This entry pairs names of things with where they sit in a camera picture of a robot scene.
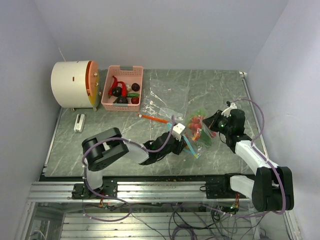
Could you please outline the red fake chili pepper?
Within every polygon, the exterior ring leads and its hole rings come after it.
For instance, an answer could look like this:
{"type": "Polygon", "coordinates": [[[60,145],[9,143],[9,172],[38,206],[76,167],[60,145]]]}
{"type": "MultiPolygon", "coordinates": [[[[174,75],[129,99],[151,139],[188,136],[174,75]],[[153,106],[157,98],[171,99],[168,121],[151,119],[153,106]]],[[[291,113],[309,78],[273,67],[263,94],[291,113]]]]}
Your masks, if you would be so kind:
{"type": "Polygon", "coordinates": [[[108,98],[110,98],[113,95],[112,93],[113,88],[118,86],[118,79],[114,75],[112,76],[112,78],[113,78],[113,83],[108,91],[108,98]]]}

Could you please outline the blue zip bag with strawberries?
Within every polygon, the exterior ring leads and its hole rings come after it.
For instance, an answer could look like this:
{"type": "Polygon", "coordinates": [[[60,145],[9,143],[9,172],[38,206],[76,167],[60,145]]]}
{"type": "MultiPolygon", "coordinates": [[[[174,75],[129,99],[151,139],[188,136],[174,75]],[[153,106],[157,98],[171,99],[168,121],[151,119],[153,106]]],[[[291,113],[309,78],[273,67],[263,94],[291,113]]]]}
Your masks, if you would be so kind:
{"type": "Polygon", "coordinates": [[[201,107],[191,110],[183,120],[183,125],[186,127],[183,134],[186,138],[186,147],[183,150],[196,159],[213,145],[213,140],[217,136],[216,132],[209,130],[205,125],[204,119],[207,117],[208,112],[201,107]]]}

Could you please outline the orange zip bag with vegetables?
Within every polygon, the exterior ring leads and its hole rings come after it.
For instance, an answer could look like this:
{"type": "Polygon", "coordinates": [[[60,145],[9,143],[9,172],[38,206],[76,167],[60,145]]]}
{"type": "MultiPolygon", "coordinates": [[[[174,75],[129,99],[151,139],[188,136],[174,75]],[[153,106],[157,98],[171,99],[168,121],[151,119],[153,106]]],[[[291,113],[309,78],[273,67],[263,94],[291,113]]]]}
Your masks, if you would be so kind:
{"type": "Polygon", "coordinates": [[[176,122],[185,120],[190,91],[186,82],[149,75],[142,83],[141,114],[165,120],[174,116],[176,122]]]}

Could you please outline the dark red fake fruit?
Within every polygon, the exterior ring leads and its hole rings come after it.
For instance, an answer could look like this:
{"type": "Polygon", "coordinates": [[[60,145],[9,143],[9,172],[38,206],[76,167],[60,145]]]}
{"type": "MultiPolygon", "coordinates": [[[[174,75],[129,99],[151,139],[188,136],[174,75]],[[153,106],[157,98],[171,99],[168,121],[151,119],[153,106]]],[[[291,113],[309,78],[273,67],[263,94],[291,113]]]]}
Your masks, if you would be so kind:
{"type": "Polygon", "coordinates": [[[131,85],[131,90],[134,91],[134,92],[139,92],[140,91],[140,85],[138,83],[133,83],[131,85]]]}

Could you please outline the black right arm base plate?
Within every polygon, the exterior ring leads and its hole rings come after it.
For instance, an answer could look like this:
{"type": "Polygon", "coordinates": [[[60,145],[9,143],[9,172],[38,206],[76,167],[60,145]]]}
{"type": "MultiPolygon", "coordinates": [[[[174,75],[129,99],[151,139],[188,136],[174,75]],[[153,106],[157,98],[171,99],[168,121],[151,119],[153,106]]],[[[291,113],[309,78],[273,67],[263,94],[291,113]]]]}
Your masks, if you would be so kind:
{"type": "Polygon", "coordinates": [[[236,192],[223,182],[206,182],[199,187],[207,199],[235,199],[236,192]]]}

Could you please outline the dark purple fake plum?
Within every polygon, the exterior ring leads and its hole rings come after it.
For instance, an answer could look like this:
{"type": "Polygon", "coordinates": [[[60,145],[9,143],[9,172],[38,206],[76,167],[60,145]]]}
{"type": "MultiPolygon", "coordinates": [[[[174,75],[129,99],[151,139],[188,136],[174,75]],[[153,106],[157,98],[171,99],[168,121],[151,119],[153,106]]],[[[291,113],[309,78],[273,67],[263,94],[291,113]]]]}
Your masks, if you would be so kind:
{"type": "Polygon", "coordinates": [[[117,104],[128,104],[128,99],[124,96],[120,96],[116,99],[117,104]]]}

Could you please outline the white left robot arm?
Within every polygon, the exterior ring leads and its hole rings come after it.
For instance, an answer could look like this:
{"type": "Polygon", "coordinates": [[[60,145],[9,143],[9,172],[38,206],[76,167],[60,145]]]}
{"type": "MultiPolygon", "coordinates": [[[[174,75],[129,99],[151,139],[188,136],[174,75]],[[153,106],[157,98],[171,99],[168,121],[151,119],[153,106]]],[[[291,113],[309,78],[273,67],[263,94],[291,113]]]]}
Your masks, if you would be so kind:
{"type": "Polygon", "coordinates": [[[166,155],[179,155],[186,146],[183,133],[185,126],[178,123],[155,140],[138,144],[123,138],[117,127],[85,139],[82,143],[84,167],[84,192],[96,199],[102,193],[102,170],[119,160],[133,160],[148,166],[162,160],[166,155]]]}

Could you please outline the pink perforated plastic basket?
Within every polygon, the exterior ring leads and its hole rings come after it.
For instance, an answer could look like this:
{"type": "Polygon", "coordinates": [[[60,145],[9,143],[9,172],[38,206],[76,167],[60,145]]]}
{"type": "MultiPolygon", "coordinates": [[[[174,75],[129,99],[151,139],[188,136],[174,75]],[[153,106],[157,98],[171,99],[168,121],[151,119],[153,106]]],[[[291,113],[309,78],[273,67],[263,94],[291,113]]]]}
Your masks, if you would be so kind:
{"type": "Polygon", "coordinates": [[[101,98],[105,110],[138,112],[142,102],[143,73],[142,66],[109,66],[101,98]]]}

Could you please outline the white fake mushroom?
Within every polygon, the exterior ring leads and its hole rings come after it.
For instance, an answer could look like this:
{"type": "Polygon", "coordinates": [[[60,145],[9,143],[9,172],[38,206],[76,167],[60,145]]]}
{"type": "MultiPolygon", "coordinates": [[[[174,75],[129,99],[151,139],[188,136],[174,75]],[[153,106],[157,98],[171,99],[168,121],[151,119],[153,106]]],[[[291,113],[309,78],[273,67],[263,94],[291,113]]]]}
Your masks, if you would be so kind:
{"type": "Polygon", "coordinates": [[[126,84],[126,89],[127,89],[128,92],[130,92],[132,90],[131,85],[126,84]]]}

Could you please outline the green fake chili pepper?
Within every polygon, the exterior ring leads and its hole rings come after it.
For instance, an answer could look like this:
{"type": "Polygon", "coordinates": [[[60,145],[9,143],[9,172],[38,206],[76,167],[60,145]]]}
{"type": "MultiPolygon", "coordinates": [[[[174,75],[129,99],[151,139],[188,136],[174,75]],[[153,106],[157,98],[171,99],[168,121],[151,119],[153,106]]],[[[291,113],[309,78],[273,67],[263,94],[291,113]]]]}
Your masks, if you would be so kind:
{"type": "Polygon", "coordinates": [[[127,98],[139,98],[140,94],[139,93],[128,93],[127,98]]]}

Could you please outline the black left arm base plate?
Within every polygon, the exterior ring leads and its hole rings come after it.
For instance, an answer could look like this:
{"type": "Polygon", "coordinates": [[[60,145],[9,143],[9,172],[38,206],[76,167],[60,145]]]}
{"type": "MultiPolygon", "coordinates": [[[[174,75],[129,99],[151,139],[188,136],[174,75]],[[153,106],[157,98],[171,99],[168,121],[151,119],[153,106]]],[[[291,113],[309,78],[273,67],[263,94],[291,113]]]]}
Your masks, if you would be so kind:
{"type": "MultiPolygon", "coordinates": [[[[101,187],[98,187],[93,191],[107,197],[116,197],[118,192],[118,185],[113,181],[104,181],[101,187]]],[[[73,200],[91,200],[98,199],[99,195],[96,195],[91,190],[89,190],[85,183],[77,183],[73,186],[71,198],[73,200]]]]}

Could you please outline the dark fake eggplant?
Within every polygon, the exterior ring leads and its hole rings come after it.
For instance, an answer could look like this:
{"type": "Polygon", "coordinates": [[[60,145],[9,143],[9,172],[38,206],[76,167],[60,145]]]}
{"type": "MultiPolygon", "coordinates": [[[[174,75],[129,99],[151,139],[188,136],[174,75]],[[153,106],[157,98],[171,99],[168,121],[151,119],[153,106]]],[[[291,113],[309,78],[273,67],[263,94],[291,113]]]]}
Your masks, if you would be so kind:
{"type": "Polygon", "coordinates": [[[122,96],[123,89],[120,86],[116,86],[111,90],[111,95],[114,97],[120,97],[122,96]]]}

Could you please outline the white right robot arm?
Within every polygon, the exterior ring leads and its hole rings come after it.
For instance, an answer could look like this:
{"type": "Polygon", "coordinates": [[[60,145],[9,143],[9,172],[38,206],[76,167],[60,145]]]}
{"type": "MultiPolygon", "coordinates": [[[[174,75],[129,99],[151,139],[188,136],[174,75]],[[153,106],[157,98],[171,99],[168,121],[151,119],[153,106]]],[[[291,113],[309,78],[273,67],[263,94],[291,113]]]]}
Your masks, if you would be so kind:
{"type": "Polygon", "coordinates": [[[259,212],[290,211],[294,208],[294,189],[292,171],[279,166],[256,147],[252,139],[245,134],[245,112],[241,109],[218,110],[202,124],[210,131],[225,136],[226,145],[239,156],[254,173],[254,179],[245,175],[233,175],[220,186],[221,194],[226,198],[237,192],[251,199],[259,212]]]}

